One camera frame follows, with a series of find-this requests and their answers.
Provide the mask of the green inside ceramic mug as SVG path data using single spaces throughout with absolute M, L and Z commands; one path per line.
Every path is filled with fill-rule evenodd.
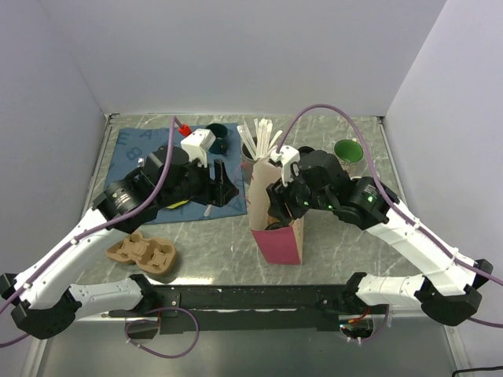
M 362 146 L 354 139 L 344 139 L 337 141 L 334 145 L 334 153 L 340 161 L 340 165 L 349 175 L 352 175 L 358 164 L 364 157 Z

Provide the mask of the yellow dotted plate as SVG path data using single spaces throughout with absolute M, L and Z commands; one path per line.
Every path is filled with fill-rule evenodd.
M 177 203 L 173 203 L 173 204 L 171 204 L 169 206 L 166 206 L 166 209 L 168 209 L 168 210 L 176 210 L 179 207 L 185 206 L 188 202 L 189 202 L 188 200 L 182 200 L 182 201 L 179 201 Z

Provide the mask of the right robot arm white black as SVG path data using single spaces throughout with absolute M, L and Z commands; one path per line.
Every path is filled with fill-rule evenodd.
M 339 304 L 352 313 L 368 306 L 421 309 L 440 324 L 457 326 L 478 311 L 479 288 L 493 266 L 472 260 L 441 240 L 430 240 L 426 228 L 387 186 L 371 177 L 351 178 L 332 154 L 310 147 L 284 146 L 270 163 L 281 176 L 266 188 L 268 213 L 289 225 L 309 210 L 325 210 L 347 224 L 393 247 L 416 268 L 415 276 L 354 273 Z

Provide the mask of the black plastic cup lid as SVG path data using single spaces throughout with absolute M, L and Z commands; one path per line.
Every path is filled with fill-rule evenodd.
M 266 227 L 266 231 L 278 230 L 278 229 L 282 229 L 284 227 L 285 227 L 285 224 L 283 224 L 281 221 L 275 221 L 275 222 L 268 224 L 268 226 Z

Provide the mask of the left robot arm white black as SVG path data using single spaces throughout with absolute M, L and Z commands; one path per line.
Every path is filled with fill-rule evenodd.
M 178 147 L 161 147 L 142 166 L 114 181 L 94 200 L 78 225 L 47 255 L 22 273 L 1 276 L 1 296 L 12 305 L 18 329 L 49 339 L 75 320 L 114 310 L 150 314 L 156 291 L 132 275 L 110 284 L 77 285 L 102 252 L 181 201 L 223 207 L 239 190 L 217 159 L 206 167 Z

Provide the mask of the pink paper gift bag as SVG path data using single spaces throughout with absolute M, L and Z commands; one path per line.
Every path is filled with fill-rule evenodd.
M 266 187 L 281 179 L 281 171 L 266 160 L 250 163 L 243 158 L 238 169 L 243 174 L 233 183 L 240 188 L 239 197 L 245 201 L 248 227 L 258 249 L 269 264 L 300 265 L 303 263 L 304 219 L 290 221 L 284 228 L 266 231 L 268 224 L 280 221 L 268 215 L 270 201 Z

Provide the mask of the dark teal mug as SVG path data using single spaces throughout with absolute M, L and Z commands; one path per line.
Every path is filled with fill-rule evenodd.
M 210 130 L 215 136 L 215 140 L 209 148 L 209 152 L 215 155 L 225 156 L 228 150 L 227 137 L 229 131 L 227 127 L 221 123 L 211 123 L 206 126 L 206 129 Z

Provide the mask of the brown cardboard cup carrier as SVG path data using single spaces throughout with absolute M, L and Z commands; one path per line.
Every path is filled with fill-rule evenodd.
M 106 255 L 114 262 L 135 264 L 144 273 L 154 276 L 168 274 L 177 259 L 176 248 L 170 240 L 145 238 L 138 230 L 111 246 Z

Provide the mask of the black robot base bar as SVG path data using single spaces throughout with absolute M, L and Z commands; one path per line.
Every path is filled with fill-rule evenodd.
M 341 316 L 385 312 L 385 306 L 370 308 L 339 284 L 156 285 L 154 290 L 154 309 L 186 309 L 195 316 L 201 331 L 338 331 Z

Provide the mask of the blue alphabet placemat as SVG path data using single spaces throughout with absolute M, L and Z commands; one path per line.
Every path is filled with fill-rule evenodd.
M 238 181 L 242 182 L 243 174 L 238 170 L 241 164 L 241 143 L 240 135 L 237 132 L 237 124 L 222 124 L 229 131 L 227 153 L 223 156 L 209 152 L 207 154 L 208 161 L 212 163 L 215 159 L 221 159 L 225 163 L 229 179 L 233 182 L 234 178 L 238 178 Z M 137 166 L 139 158 L 145 158 L 149 153 L 165 145 L 168 142 L 168 134 L 169 129 L 167 128 L 145 130 L 133 128 L 121 129 L 112 153 L 112 160 L 108 168 L 105 185 L 122 179 Z M 224 207 L 213 207 L 209 217 L 204 217 L 205 210 L 205 206 L 189 202 L 176 210 L 165 209 L 160 211 L 156 219 L 150 223 L 156 225 L 172 222 L 210 220 L 241 216 L 247 213 L 245 201 L 239 195 Z

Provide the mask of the silver spoon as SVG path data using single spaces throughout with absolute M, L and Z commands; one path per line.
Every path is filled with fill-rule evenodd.
M 204 212 L 204 217 L 209 217 L 210 214 L 211 214 L 211 211 L 212 211 L 212 208 L 213 206 L 212 205 L 208 205 L 205 212 Z

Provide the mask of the stack of black lids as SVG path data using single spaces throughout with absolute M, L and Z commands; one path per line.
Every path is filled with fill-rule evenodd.
M 310 146 L 303 146 L 299 148 L 299 154 L 304 155 L 313 152 L 314 149 L 311 148 Z

